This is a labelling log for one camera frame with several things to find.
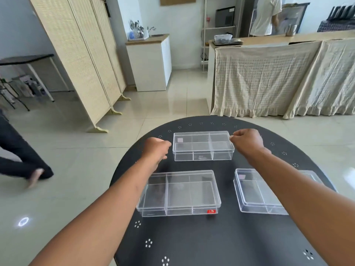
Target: bare foot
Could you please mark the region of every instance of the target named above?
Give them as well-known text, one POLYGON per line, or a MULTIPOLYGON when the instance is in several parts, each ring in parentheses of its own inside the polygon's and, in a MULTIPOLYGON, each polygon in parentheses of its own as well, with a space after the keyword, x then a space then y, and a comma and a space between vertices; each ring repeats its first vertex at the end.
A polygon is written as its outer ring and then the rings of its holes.
POLYGON ((30 179, 28 180, 28 187, 27 188, 33 188, 34 185, 38 182, 39 177, 43 174, 44 170, 42 168, 35 170, 30 179))

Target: wooden countertop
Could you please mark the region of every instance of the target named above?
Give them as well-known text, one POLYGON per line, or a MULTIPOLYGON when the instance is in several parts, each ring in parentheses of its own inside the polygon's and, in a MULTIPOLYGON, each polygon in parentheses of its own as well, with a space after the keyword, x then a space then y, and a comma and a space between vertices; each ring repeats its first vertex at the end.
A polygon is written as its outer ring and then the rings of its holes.
POLYGON ((163 34, 162 36, 149 37, 146 40, 128 41, 126 42, 126 45, 133 46, 133 45, 143 45, 143 44, 157 44, 163 42, 166 38, 168 38, 168 36, 169 34, 163 34))
POLYGON ((355 38, 355 30, 349 31, 327 31, 323 33, 310 33, 310 34, 296 34, 295 36, 285 36, 282 35, 269 35, 269 36, 259 36, 259 37, 241 37, 243 41, 243 46, 250 45, 265 45, 265 44, 278 44, 278 43, 295 43, 295 42, 310 42, 310 41, 320 41, 320 40, 333 40, 333 39, 344 39, 344 38, 355 38))

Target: clear plastic box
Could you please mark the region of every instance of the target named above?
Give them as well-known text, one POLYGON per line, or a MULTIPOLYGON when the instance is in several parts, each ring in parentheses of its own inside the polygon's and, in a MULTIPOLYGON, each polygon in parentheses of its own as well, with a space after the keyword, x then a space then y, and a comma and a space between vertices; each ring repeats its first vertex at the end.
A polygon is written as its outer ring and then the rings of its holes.
POLYGON ((175 133, 175 161, 231 160, 234 146, 228 131, 175 133))
MULTIPOLYGON (((322 183, 313 171, 300 170, 299 172, 322 183)), ((255 169, 235 170, 233 182, 242 212, 288 215, 279 199, 255 169)))
POLYGON ((212 170, 154 173, 137 205, 143 217, 217 214, 221 199, 212 170))

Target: tiled floor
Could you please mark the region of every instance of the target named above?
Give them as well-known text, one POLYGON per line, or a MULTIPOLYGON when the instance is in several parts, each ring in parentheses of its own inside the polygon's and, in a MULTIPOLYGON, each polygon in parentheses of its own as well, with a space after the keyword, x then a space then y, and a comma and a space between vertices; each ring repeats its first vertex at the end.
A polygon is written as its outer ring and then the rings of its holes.
MULTIPOLYGON (((178 118, 208 115, 202 91, 206 76, 196 70, 174 71, 168 91, 125 93, 132 101, 115 104, 123 116, 105 116, 98 124, 109 134, 84 132, 88 121, 73 93, 56 93, 55 103, 29 100, 31 112, 9 109, 12 125, 55 176, 31 190, 24 189, 22 179, 0 176, 0 265, 29 264, 61 228, 108 188, 120 159, 141 136, 178 118), (24 217, 29 222, 19 227, 24 217)), ((355 200, 355 191, 343 178, 349 167, 355 167, 355 116, 242 119, 297 145, 340 193, 355 200)))

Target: black round table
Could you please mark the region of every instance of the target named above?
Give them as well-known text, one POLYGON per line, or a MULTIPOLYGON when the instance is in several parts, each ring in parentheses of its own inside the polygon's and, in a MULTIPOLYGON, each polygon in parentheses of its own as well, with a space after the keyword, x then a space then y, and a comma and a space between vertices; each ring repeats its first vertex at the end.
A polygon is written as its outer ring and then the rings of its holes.
MULTIPOLYGON (((127 151, 111 185, 140 158, 143 143, 149 137, 173 142, 175 132, 227 130, 232 134, 244 128, 257 129, 264 145, 275 156, 299 170, 314 171, 334 190, 318 166, 286 139, 250 122, 218 116, 183 118, 150 131, 127 151)), ((119 266, 326 265, 289 216, 239 210, 233 184, 236 168, 252 168, 237 151, 229 161, 175 162, 171 147, 168 159, 159 164, 157 172, 213 170, 222 201, 219 213, 143 218, 136 210, 115 254, 116 263, 119 266), (150 248, 146 247, 148 240, 152 242, 150 248)))

